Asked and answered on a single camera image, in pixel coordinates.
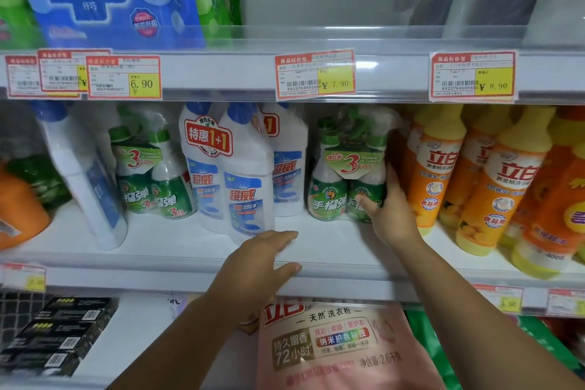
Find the white bottle with blue cap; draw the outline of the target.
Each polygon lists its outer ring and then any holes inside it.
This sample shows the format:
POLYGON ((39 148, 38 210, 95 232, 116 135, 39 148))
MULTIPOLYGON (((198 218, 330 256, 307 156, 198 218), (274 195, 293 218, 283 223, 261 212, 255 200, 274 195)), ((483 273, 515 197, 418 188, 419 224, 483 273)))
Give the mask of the white bottle with blue cap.
POLYGON ((98 143, 63 101, 29 100, 53 164, 77 201, 101 251, 122 245, 123 206, 98 143))

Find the large orange jug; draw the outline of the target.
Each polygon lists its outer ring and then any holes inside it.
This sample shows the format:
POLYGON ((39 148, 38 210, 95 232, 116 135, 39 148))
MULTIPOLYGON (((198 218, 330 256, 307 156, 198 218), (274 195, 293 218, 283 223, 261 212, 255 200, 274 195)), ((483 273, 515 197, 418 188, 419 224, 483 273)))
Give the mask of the large orange jug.
POLYGON ((22 244, 50 225, 33 188, 0 165, 0 251, 22 244))

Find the green washing powder bag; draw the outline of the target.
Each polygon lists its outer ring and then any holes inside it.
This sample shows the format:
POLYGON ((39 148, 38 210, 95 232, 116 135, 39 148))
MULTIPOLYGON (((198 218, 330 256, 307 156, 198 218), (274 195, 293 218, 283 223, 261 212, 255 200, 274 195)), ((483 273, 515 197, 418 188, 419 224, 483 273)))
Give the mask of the green washing powder bag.
POLYGON ((582 367, 579 360, 571 351, 555 336, 546 324, 538 317, 533 316, 511 316, 517 327, 532 337, 544 349, 552 354, 559 362, 567 368, 581 374, 582 367))
POLYGON ((428 353, 447 390, 463 390, 426 313, 406 310, 405 314, 415 338, 428 353))

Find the dark green refill pouch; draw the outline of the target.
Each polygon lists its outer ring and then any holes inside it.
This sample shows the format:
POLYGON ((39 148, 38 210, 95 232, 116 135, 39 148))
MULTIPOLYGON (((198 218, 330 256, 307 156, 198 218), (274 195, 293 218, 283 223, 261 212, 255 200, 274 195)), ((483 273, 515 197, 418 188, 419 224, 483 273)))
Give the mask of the dark green refill pouch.
POLYGON ((72 200, 65 182, 47 154, 13 158, 6 163, 6 169, 29 184, 47 212, 55 211, 72 200))

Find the person's left hand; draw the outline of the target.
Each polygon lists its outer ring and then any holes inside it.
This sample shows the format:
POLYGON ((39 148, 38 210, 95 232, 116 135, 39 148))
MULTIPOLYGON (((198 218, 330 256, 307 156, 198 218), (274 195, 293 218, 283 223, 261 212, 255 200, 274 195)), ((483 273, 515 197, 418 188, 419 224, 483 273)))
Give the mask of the person's left hand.
POLYGON ((282 288, 267 287, 265 275, 268 265, 276 269, 277 255, 297 237, 297 231, 269 230, 248 239, 224 261, 205 297, 235 325, 245 321, 282 288))

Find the pink washing powder bag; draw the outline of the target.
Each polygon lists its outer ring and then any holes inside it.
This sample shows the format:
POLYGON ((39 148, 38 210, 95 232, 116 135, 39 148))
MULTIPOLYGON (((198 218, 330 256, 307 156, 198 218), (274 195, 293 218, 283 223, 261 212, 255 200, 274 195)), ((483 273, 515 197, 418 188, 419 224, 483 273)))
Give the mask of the pink washing powder bag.
POLYGON ((447 390, 398 303, 271 303, 255 390, 447 390))

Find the white shelf with clear rail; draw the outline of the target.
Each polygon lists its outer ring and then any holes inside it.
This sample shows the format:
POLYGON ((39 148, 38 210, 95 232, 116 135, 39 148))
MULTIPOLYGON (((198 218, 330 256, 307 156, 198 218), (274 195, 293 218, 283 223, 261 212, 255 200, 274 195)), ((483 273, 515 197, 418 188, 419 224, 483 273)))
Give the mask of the white shelf with clear rail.
MULTIPOLYGON (((68 203, 38 236, 0 251, 0 262, 45 268, 46 285, 52 288, 202 293, 236 249, 229 236, 205 230, 195 216, 171 221, 155 214, 131 214, 127 222, 122 245, 103 252, 77 205, 68 203)), ((404 269, 392 253, 383 253, 371 224, 322 222, 304 212, 278 218, 276 229, 299 232, 277 264, 303 266, 278 296, 417 301, 404 269)), ((543 281, 517 270, 501 251, 487 257, 465 253, 441 226, 425 241, 469 282, 520 289, 525 312, 544 314, 549 297, 558 298, 560 290, 585 298, 585 265, 580 262, 573 261, 565 273, 543 281)))
POLYGON ((431 55, 439 52, 516 51, 521 105, 585 105, 585 45, 525 45, 520 26, 464 27, 234 27, 230 40, 178 49, 115 54, 160 57, 162 100, 276 99, 277 55, 351 49, 357 93, 309 99, 318 103, 426 103, 431 55))

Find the red and yellow price tag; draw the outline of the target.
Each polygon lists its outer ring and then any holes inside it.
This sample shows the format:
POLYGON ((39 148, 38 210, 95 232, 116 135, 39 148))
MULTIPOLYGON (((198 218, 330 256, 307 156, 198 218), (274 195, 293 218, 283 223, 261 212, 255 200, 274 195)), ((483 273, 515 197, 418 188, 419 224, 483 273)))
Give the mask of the red and yellow price tag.
POLYGON ((159 55, 88 55, 89 100, 163 98, 159 55))
POLYGON ((585 290, 549 289, 546 315, 585 319, 585 290))
POLYGON ((38 58, 35 54, 6 55, 7 95, 14 99, 43 98, 38 58))
POLYGON ((0 264, 0 288, 45 293, 47 269, 40 265, 4 262, 0 264))
POLYGON ((524 288, 475 283, 474 288, 498 310, 508 314, 521 314, 524 288))
POLYGON ((353 49, 276 55, 274 68, 275 98, 279 102, 357 92, 353 49))
POLYGON ((518 51, 435 52, 429 57, 431 103, 511 105, 518 100, 518 51))
POLYGON ((41 48, 37 50, 41 91, 74 97, 88 92, 86 57, 110 55, 110 48, 41 48))

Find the white cleaner bottle twin pack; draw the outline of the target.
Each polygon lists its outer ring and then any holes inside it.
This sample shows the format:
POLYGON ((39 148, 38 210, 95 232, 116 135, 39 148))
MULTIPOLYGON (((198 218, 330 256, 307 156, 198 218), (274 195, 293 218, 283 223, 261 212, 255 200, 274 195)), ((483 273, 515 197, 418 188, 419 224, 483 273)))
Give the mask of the white cleaner bottle twin pack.
POLYGON ((274 152, 274 215, 291 217, 304 209, 304 185, 309 127, 303 109, 291 103, 260 107, 268 142, 274 152))
POLYGON ((237 246, 274 230, 274 152, 257 104, 186 102, 179 132, 201 225, 237 246))

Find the green spray bottle pack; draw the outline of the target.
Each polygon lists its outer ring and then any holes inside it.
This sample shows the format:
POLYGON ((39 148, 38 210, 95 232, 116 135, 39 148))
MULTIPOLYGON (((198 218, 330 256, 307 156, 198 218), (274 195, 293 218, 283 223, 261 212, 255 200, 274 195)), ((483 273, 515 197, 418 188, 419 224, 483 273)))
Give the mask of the green spray bottle pack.
POLYGON ((399 122, 399 114, 385 105, 343 105, 318 118, 307 192, 312 217, 371 222, 356 197, 364 195, 378 207, 383 204, 388 135, 399 122))
POLYGON ((195 214, 186 159, 159 107, 117 105, 120 124, 108 129, 115 181, 126 209, 167 220, 195 214))

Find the black soap box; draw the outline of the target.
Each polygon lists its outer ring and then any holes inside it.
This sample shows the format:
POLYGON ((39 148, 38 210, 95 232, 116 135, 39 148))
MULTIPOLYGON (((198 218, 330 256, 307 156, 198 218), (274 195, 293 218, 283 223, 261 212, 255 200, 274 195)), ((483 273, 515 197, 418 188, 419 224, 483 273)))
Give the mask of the black soap box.
POLYGON ((32 320, 5 350, 75 353, 79 358, 84 358, 110 321, 108 314, 92 321, 32 320))
POLYGON ((0 374, 71 377, 91 348, 91 344, 85 344, 76 348, 3 349, 0 374))
POLYGON ((55 297, 33 317, 33 322, 68 321, 105 327, 119 307, 119 298, 55 297))

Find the row of orange detergent bottles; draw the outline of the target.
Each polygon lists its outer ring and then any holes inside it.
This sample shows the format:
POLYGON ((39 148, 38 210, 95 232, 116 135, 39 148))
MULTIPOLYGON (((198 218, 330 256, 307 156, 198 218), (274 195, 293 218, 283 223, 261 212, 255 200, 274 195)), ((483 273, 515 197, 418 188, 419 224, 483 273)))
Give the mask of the row of orange detergent bottles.
POLYGON ((509 105, 492 105, 469 128, 462 105, 445 105, 423 130, 406 188, 418 231, 440 221, 456 245, 485 257, 496 250, 554 146, 552 105, 530 105, 512 120, 509 105))

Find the person's left forearm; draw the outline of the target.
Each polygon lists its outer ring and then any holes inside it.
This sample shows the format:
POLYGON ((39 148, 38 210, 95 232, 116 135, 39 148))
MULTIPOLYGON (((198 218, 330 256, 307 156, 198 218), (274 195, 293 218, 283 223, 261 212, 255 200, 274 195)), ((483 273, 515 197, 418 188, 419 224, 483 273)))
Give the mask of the person's left forearm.
POLYGON ((240 318, 229 300, 197 298, 106 390, 200 390, 240 318))

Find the person's right forearm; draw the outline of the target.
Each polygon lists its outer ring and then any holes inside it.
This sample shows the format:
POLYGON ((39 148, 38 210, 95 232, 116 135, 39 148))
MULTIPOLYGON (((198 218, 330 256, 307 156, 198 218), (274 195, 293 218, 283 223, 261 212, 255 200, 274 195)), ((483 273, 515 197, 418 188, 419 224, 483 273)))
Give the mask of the person's right forearm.
POLYGON ((483 297, 417 229, 387 243, 463 390, 585 390, 585 381, 483 297))

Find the person's right hand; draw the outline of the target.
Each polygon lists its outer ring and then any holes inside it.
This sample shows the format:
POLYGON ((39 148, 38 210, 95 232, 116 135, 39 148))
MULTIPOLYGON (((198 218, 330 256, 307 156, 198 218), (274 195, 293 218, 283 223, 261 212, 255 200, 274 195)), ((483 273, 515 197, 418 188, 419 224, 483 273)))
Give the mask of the person's right hand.
POLYGON ((420 236, 415 223, 415 216, 410 208, 406 195, 399 184, 399 179, 392 165, 385 163, 385 188, 384 217, 378 222, 371 222, 376 236, 386 246, 396 253, 401 249, 409 249, 419 245, 424 240, 420 236))

